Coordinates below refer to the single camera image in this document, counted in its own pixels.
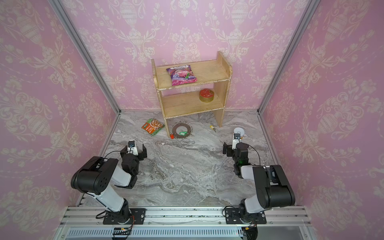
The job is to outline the metal ring plate with keyrings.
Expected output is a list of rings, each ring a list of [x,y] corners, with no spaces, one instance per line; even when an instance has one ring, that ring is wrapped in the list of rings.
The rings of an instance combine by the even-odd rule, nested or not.
[[[193,132],[193,127],[187,122],[177,122],[172,128],[172,134],[175,139],[186,139]]]

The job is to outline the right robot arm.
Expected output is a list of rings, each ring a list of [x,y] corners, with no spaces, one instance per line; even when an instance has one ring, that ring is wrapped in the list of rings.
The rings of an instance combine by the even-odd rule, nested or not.
[[[255,183],[255,195],[241,200],[238,216],[244,223],[256,224],[266,210],[294,206],[296,197],[282,166],[250,164],[249,147],[245,143],[224,143],[223,154],[233,159],[236,176]]]

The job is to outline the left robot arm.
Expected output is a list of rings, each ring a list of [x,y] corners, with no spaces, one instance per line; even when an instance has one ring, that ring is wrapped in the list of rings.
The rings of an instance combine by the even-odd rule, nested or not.
[[[101,203],[105,210],[96,215],[102,219],[104,225],[142,225],[145,220],[146,209],[132,209],[128,200],[121,197],[112,187],[132,189],[139,174],[140,161],[147,158],[147,149],[143,145],[139,150],[135,141],[120,150],[121,166],[115,158],[92,157],[72,177],[71,187],[83,194],[87,194]]]

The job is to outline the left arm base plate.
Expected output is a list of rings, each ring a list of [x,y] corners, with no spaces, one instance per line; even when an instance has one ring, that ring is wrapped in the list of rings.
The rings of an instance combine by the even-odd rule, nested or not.
[[[121,210],[120,212],[106,211],[104,217],[104,225],[143,225],[146,216],[145,208],[133,208],[126,212]]]

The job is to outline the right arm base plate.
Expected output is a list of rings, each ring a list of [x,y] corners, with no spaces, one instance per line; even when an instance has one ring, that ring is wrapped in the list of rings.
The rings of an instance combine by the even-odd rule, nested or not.
[[[223,209],[222,214],[225,217],[226,224],[228,225],[245,224],[253,226],[267,223],[264,212],[249,214],[246,211],[239,210],[239,208],[226,206]]]

